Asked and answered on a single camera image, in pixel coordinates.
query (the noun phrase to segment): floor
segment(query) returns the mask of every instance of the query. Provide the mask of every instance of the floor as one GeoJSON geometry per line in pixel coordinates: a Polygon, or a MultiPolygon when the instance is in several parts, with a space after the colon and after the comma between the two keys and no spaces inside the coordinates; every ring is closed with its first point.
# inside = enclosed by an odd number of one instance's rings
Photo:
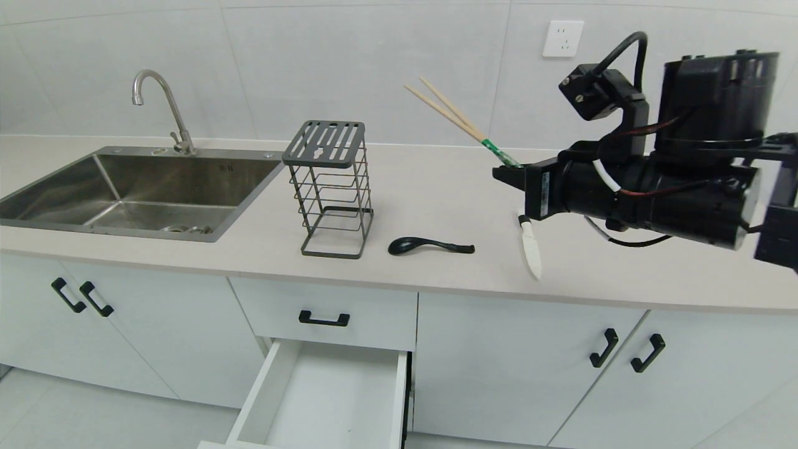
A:
{"type": "Polygon", "coordinates": [[[0,380],[0,449],[196,449],[239,411],[13,369],[0,380]]]}
{"type": "MultiPolygon", "coordinates": [[[[794,448],[797,401],[798,378],[695,449],[794,448]]],[[[222,443],[238,413],[14,369],[0,379],[0,449],[196,449],[222,443]]],[[[410,434],[405,449],[535,448],[410,434]]]]}

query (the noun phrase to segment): kitchen counter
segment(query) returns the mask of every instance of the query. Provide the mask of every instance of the kitchen counter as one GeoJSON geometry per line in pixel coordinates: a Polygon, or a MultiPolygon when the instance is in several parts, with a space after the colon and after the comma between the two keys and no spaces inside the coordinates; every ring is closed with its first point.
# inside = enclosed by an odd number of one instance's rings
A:
{"type": "MultiPolygon", "coordinates": [[[[285,149],[286,142],[195,139],[202,148],[285,149]]],[[[0,136],[0,196],[106,145],[170,145],[151,137],[0,136]]],[[[0,228],[0,252],[95,264],[300,282],[509,296],[578,304],[798,314],[798,276],[753,259],[756,236],[737,252],[671,239],[650,248],[603,240],[574,214],[533,222],[543,279],[528,272],[519,242],[523,193],[491,177],[482,148],[369,145],[375,210],[360,260],[302,256],[302,217],[283,170],[215,243],[0,228]],[[399,236],[474,244],[472,255],[437,250],[390,256],[399,236]]],[[[555,153],[511,151],[520,161],[555,153]]],[[[653,234],[625,232],[625,240],[653,234]]]]}

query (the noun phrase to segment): wall outlet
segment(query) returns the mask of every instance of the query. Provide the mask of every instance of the wall outlet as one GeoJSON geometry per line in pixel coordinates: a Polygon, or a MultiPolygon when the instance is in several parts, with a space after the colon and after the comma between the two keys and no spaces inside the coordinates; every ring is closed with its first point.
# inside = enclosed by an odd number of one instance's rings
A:
{"type": "Polygon", "coordinates": [[[585,22],[581,20],[552,20],[546,44],[543,46],[545,58],[573,58],[582,37],[585,22]]]}

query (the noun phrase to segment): cabinet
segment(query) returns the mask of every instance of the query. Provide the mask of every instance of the cabinet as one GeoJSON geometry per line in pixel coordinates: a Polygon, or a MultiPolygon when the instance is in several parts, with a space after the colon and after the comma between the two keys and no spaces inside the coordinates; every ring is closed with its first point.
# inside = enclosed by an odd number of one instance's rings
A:
{"type": "Polygon", "coordinates": [[[0,256],[0,363],[176,398],[127,340],[81,298],[57,260],[0,256]],[[61,294],[51,287],[64,280],[61,294]]]}
{"type": "Polygon", "coordinates": [[[421,293],[413,430],[547,445],[644,312],[421,293]]]}
{"type": "Polygon", "coordinates": [[[180,399],[241,408],[264,355],[226,277],[64,266],[180,399]]]}
{"type": "Polygon", "coordinates": [[[693,447],[791,379],[796,351],[796,316],[652,311],[551,445],[693,447]],[[666,346],[636,372],[653,334],[666,346]]]}
{"type": "Polygon", "coordinates": [[[230,282],[259,336],[412,351],[415,292],[277,280],[230,282]]]}
{"type": "Polygon", "coordinates": [[[227,445],[400,449],[410,360],[403,351],[277,339],[227,445]]]}

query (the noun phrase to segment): stainless steel sink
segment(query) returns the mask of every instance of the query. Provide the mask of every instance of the stainless steel sink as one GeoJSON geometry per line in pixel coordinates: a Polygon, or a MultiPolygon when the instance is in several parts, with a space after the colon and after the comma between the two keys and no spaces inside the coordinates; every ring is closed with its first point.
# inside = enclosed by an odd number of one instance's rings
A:
{"type": "Polygon", "coordinates": [[[0,201],[0,225],[212,242],[282,168],[280,152],[108,146],[0,201]]]}

